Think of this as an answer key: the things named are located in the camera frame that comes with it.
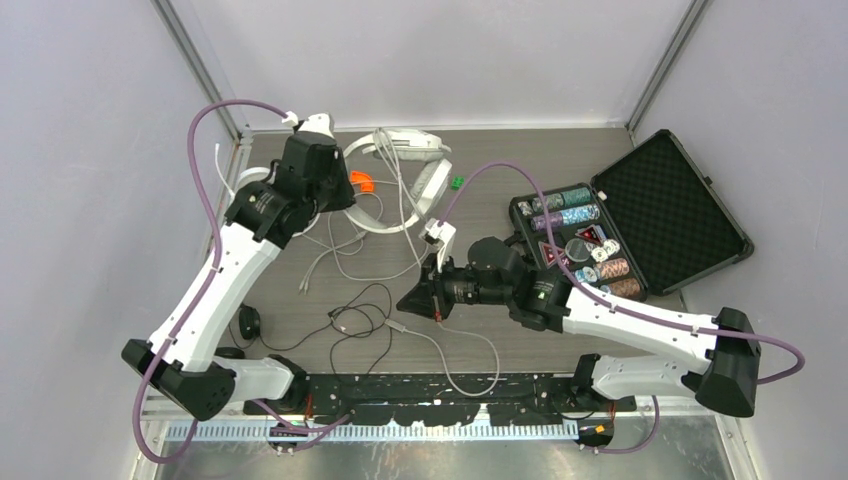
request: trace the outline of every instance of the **metal floor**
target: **metal floor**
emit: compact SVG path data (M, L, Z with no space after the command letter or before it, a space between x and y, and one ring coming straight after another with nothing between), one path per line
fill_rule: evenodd
M649 417L616 419L611 446L638 443L650 430L653 419ZM663 418L654 442L631 455L595 456L572 442L553 441L334 443L280 457L265 443L197 443L179 465L161 467L157 478L219 478L222 474L244 480L733 478L711 416Z

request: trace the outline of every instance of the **poker chip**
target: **poker chip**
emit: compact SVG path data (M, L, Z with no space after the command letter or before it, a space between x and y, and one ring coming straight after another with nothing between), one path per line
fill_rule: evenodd
M604 240L604 250L607 252L608 256L613 256L621 250L621 244L618 243L618 240L613 240L612 238Z
M592 267L583 267L580 270L572 272L574 277L580 283L595 283L598 281L598 274Z
M530 208L530 204L527 202L518 202L518 209L521 210L521 214L525 217L533 215L533 209Z
M638 298L639 294L642 293L642 287L635 278L626 278L609 285L603 285L601 290L622 298Z
M592 258L596 262L605 262L609 260L609 254L602 247L595 247L592 249Z
M601 210L594 203L583 205L580 207L569 208L553 212L551 216L551 228L562 227L563 225L574 225L577 223L589 222L601 216ZM545 229L545 216L539 215L531 219L533 230L539 231Z
M586 203L592 199L592 194L589 192L588 188L582 187L576 190L569 190L567 192L554 193L551 195L545 196L545 205L548 207L548 211L560 209L563 207L571 207L573 205L580 205L581 203ZM530 205L532 205L533 211L538 213L542 211L542 202L538 197L530 200Z
M565 256L573 262L585 262L591 256L591 247L579 238L572 238L565 244Z
M623 258L616 258L595 265L598 278L608 280L610 278L623 277L630 273L630 264Z

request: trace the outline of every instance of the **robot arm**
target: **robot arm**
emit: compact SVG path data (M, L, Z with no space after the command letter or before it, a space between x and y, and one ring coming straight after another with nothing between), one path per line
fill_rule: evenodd
M267 178L239 189L221 228L224 252L214 281L156 368L151 384L198 420L229 402L282 398L294 377L281 357L261 360L215 356L228 322L265 268L318 212L354 202L329 115L313 115L286 141ZM139 374L169 339L212 268L209 256L183 299L147 341L130 340L121 356Z
M674 312L589 287L599 297L614 299L616 306L693 327L693 333L671 330L599 305L561 272L528 266L494 237L475 242L468 250L469 265L457 268L448 255L455 232L447 223L428 223L422 236L439 252L427 258L418 284L398 302L398 310L441 321L457 303L505 305L510 318L533 330L593 335L653 354L582 356L571 389L575 403L589 410L603 399L677 395L727 415L753 415L759 344L696 333L698 328L752 332L744 313L729 308L715 317Z

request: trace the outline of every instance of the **orange object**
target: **orange object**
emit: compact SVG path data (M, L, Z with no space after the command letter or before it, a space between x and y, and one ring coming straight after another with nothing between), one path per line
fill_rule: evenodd
M350 183L353 185L359 185L359 191L363 193L373 193L374 192L374 182L371 180L371 176L364 172L357 172L353 170L350 172Z

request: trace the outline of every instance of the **black cable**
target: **black cable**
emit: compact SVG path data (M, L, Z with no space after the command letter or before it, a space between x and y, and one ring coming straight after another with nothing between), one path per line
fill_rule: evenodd
M344 338L340 338L340 339L338 339L338 340L337 340L335 343L333 343L333 345L330 347L330 369L332 370L332 372L333 372L333 376L336 378L336 381L338 381L338 382L339 382L340 384L342 384L342 385L347 385L347 384L346 384L346 382L344 382L344 381L341 379L341 377L339 376L338 371L336 370L335 362L333 361L333 352L336 350L336 347L337 347L337 346L339 346L342 342L347 341L347 340L350 340L351 338L367 338L367 337L370 337L370 336L371 336L374 332L376 332L377 330L379 330L379 329L381 329L381 328L383 328L383 327L385 326L385 320L388 318L388 317L384 317L384 321L383 321L383 323L381 323L381 324L380 324L380 325L378 325L378 326L375 326L375 325L374 325L374 320L371 318L371 316L370 316L370 315L368 315L367 313L365 313L365 311L361 310L361 309L359 308L359 305L343 307L343 308L341 309L341 311L340 311L340 312L338 312L338 314L337 314L337 315L341 315L342 313L344 313L344 312L346 312L346 311L349 311L349 310L353 310L353 311L359 312L359 313L360 313L360 314L362 314L365 318L367 318L367 319L368 319L368 323L370 324L371 328L369 328L368 330L363 330L363 331L361 331L361 332L352 333L352 334L351 334L351 333L347 333L347 332L341 332L342 334L344 334L344 335L345 335L345 337L344 337ZM376 366L377 366L377 364L380 362L380 360L382 360L383 358L385 358L385 357L386 357L386 355L388 355L389 350L392 348L392 340L393 340L393 335L392 335L392 333L391 333L391 332L389 332L389 346L388 346L388 348L386 348L386 350L383 352L383 354L382 354L382 355L380 355L380 356L377 358L377 360L375 360L375 361L374 361L374 363L372 363L372 364L371 364L371 366L368 368L368 371L367 371L367 372L365 372L365 375L370 374L370 373L371 373L371 371L372 371L372 370L374 370L374 367L376 367Z
M290 350L294 350L295 348L303 345L303 342L309 340L309 337L311 337L312 335L315 335L318 332L323 332L324 330L326 330L326 329L328 329L332 326L333 326L333 322L330 322L330 323L324 325L323 327L319 328L318 330L313 330L312 332L309 332L309 334L307 334L305 337L303 337L299 342L297 342L294 345L292 345L291 347L287 347L287 348L272 347L271 345L268 345L265 342L265 339L262 338L262 329L260 328L259 329L259 342L262 343L262 345L264 345L265 348L267 348L268 350L271 350L271 351L274 351L274 352L288 352Z
M383 290L386 291L386 296L388 297L388 300L389 300L388 313L385 310L383 310L379 305L376 305L374 303L360 303L360 304L357 304L357 305L353 305L353 302L358 300L362 295L365 294L365 292L367 292L372 287L381 287ZM344 386L344 385L347 385L347 384L341 379L341 377L339 377L339 374L336 371L335 363L333 362L333 352L335 351L336 347L339 344L341 344L342 342L344 342L346 340L350 340L351 338L367 338L367 337L370 337L372 334L374 334L374 332L383 328L386 325L386 320L388 320L389 316L392 314L393 305L394 305L394 300L392 299L392 293L389 291L389 288L382 283L371 283L371 284L368 284L365 288L363 288L362 291L359 292L359 294L357 294L355 297L353 297L349 302L347 302L343 306L336 307L336 308L330 310L327 313L327 316L330 317L329 323L327 323L326 325L324 325L323 327L321 327L317 330L313 330L312 332L307 334L299 342L292 345L291 347L279 348L279 347L273 347L271 345L268 345L268 343L262 337L262 329L261 328L259 329L259 335L257 335L257 338L259 338L259 342L263 346L265 346L265 348L267 348L268 350L271 350L271 351L274 351L274 352L288 352L288 351L294 350L295 348L303 345L303 343L306 342L313 335L318 334L320 332L323 332L324 330L326 330L328 328L332 328L333 330L337 331L338 333L344 335L342 338L338 339L335 343L333 343L333 345L330 347L330 354L329 354L330 355L330 368L333 371L333 375L336 377L336 380L341 385ZM368 315L368 313L365 312L364 308L366 308L366 307L373 308L373 309L377 310L378 312L380 312L380 314L383 316L383 323L381 323L379 325L375 325L374 320L371 318L371 316ZM367 330L363 330L361 332L348 333L348 332L344 331L341 327L337 326L336 321L339 319L339 317L343 313L349 312L349 311L355 311L355 312L360 313L362 316L364 316L366 318L366 320L368 320L369 328ZM238 342L236 342L236 338L235 338L235 335L233 334L233 330L232 330L232 324L229 325L229 331L230 331L230 336L233 339L233 343L237 347L241 348L242 350L244 350L246 348L250 348L250 346L253 345L253 343L256 341L256 338L254 338L253 341L251 341L250 344L247 347L242 348L238 345ZM386 355L388 355L389 351L392 349L393 340L394 340L394 335L393 335L392 329L389 329L389 344L386 347L386 350L379 357L377 357L376 360L374 360L374 363L372 363L370 367L368 367L368 371L365 372L365 375L369 375L374 370L374 368L377 366L377 364L379 364L381 360L386 358Z
M554 400L553 396L551 396L551 406L554 408L554 411L557 412L562 418L564 418L566 420L573 420L575 422L580 421L580 420L586 420L587 418L589 418L592 415L594 415L595 413L597 413L597 412L589 412L589 415L586 415L585 417L569 417L568 415L562 413L559 410L559 408L557 408L556 401Z
M268 168L268 175L265 175L265 178L263 178L260 181L262 183L268 183L268 180L271 180L271 177L273 177L274 174L277 173L277 167L279 167L279 166L280 166L279 160L271 160L271 165Z

